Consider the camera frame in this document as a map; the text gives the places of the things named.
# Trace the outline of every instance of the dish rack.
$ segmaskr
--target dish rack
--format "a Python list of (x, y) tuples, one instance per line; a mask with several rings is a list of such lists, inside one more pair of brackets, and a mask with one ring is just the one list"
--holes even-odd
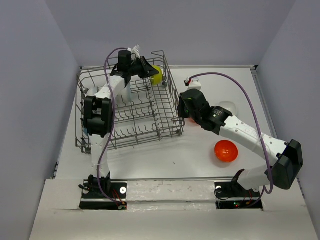
[[(164, 51), (154, 51), (153, 58), (147, 59), (151, 65), (162, 70), (162, 83), (152, 85), (150, 78), (132, 77), (130, 81), (131, 102), (117, 96), (115, 106), (115, 127), (108, 150), (135, 147), (165, 138), (183, 134), (185, 121), (178, 117), (179, 93), (171, 74)], [(107, 74), (118, 58), (107, 62)], [(100, 90), (106, 84), (104, 67), (82, 69), (77, 75), (75, 97), (75, 145), (84, 154), (91, 154), (90, 139), (83, 126), (84, 101), (90, 88)]]

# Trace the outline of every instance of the wall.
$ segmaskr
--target wall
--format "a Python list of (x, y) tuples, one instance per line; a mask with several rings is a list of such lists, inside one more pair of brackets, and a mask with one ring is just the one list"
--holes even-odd
[(81, 66), (136, 44), (174, 65), (258, 65), (295, 0), (46, 2)]
[(44, 0), (0, 7), (0, 239), (29, 239), (79, 67)]
[(258, 75), (276, 132), (301, 142), (299, 175), (311, 218), (320, 236), (320, 1), (297, 0), (267, 50)]

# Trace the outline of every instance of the yellow object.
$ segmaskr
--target yellow object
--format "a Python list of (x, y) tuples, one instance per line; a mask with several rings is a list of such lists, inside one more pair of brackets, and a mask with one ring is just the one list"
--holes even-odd
[(156, 65), (152, 65), (152, 67), (159, 72), (158, 74), (153, 75), (150, 78), (151, 84), (154, 86), (154, 85), (160, 84), (162, 82), (162, 70), (159, 66), (156, 66)]

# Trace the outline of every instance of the red ball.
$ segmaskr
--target red ball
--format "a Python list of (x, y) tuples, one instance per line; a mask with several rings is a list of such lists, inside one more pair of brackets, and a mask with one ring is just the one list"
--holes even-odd
[(214, 153), (220, 161), (230, 163), (238, 157), (238, 148), (233, 142), (222, 140), (215, 145)]

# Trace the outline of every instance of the wire basket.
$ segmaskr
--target wire basket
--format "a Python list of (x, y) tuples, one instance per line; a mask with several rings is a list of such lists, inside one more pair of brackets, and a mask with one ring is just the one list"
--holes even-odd
[[(116, 97), (115, 127), (108, 150), (161, 141), (183, 133), (185, 121), (178, 117), (177, 111), (179, 94), (165, 53), (154, 51), (152, 55), (154, 57), (147, 61), (161, 68), (162, 83), (152, 85), (150, 78), (133, 77), (130, 81), (131, 102), (125, 102), (121, 96)], [(108, 74), (117, 61), (117, 57), (109, 59)], [(83, 69), (77, 75), (75, 145), (85, 154), (91, 154), (90, 139), (83, 126), (86, 93), (92, 87), (99, 90), (105, 84), (103, 66)]]

